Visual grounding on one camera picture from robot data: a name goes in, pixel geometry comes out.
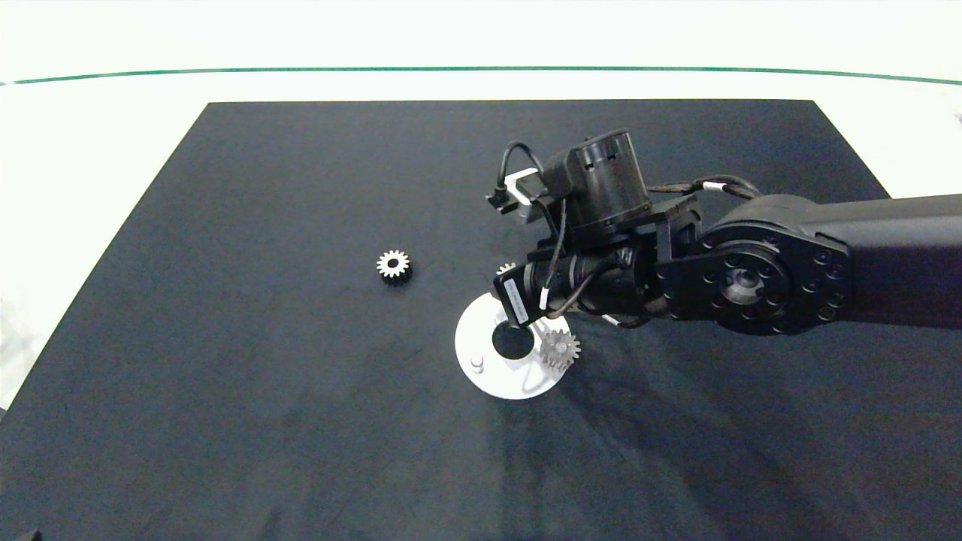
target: label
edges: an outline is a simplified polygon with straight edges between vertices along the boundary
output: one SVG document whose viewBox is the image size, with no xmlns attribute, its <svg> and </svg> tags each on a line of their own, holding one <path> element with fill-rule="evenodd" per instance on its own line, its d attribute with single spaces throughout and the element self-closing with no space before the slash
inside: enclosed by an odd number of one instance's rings
<svg viewBox="0 0 962 541">
<path fill-rule="evenodd" d="M 521 294 L 518 293 L 518 286 L 515 285 L 515 280 L 505 280 L 504 291 L 508 294 L 508 299 L 511 300 L 511 307 L 515 309 L 515 315 L 518 316 L 518 323 L 524 323 L 528 321 L 528 311 L 524 309 L 524 302 L 521 301 Z"/>
</svg>

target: black mat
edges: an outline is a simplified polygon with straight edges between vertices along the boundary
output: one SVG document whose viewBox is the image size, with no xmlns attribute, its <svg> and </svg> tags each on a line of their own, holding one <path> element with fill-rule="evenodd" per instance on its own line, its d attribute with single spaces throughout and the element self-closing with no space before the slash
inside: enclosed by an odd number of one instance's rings
<svg viewBox="0 0 962 541">
<path fill-rule="evenodd" d="M 548 394 L 468 382 L 461 312 L 544 233 L 485 203 L 501 149 L 622 126 L 649 184 L 886 196 L 811 102 L 211 105 L 0 424 L 0 538 L 962 538 L 959 332 L 571 317 Z"/>
</svg>

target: metal gear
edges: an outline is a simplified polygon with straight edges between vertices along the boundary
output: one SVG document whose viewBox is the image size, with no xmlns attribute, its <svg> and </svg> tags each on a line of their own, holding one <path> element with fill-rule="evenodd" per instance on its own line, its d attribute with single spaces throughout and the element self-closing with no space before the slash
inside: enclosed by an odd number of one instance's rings
<svg viewBox="0 0 962 541">
<path fill-rule="evenodd" d="M 552 330 L 542 338 L 542 362 L 548 368 L 564 372 L 574 364 L 581 351 L 581 342 L 574 339 L 574 335 L 564 330 Z"/>
<path fill-rule="evenodd" d="M 510 271 L 515 267 L 517 267 L 517 265 L 515 265 L 514 263 L 505 263 L 504 265 L 497 268 L 497 275 L 500 276 L 501 274 L 504 274 L 505 272 Z"/>
<path fill-rule="evenodd" d="M 391 286 L 399 286 L 411 279 L 411 258 L 401 250 L 384 252 L 377 260 L 377 273 Z"/>
</svg>

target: center hole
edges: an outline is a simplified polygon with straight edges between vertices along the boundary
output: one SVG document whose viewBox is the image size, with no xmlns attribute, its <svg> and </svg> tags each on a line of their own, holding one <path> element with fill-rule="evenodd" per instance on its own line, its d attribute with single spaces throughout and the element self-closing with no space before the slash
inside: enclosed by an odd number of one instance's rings
<svg viewBox="0 0 962 541">
<path fill-rule="evenodd" d="M 725 274 L 721 294 L 735 304 L 747 306 L 762 299 L 759 292 L 764 285 L 754 270 L 732 269 Z"/>
<path fill-rule="evenodd" d="M 531 329 L 512 327 L 503 322 L 494 328 L 491 343 L 498 355 L 508 359 L 520 359 L 535 348 L 535 335 Z"/>
</svg>

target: white disc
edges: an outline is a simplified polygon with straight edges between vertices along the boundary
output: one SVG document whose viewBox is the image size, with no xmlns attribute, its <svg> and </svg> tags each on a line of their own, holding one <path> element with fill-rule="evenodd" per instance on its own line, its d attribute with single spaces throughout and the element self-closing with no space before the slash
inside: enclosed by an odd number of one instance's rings
<svg viewBox="0 0 962 541">
<path fill-rule="evenodd" d="M 565 318 L 541 318 L 528 327 L 534 335 L 531 352 L 520 359 L 502 357 L 491 337 L 494 328 L 508 321 L 501 302 L 490 293 L 476 298 L 458 320 L 454 331 L 454 350 L 458 363 L 471 383 L 500 399 L 530 399 L 547 391 L 564 372 L 556 372 L 541 361 L 541 343 L 552 330 L 569 330 Z"/>
</svg>

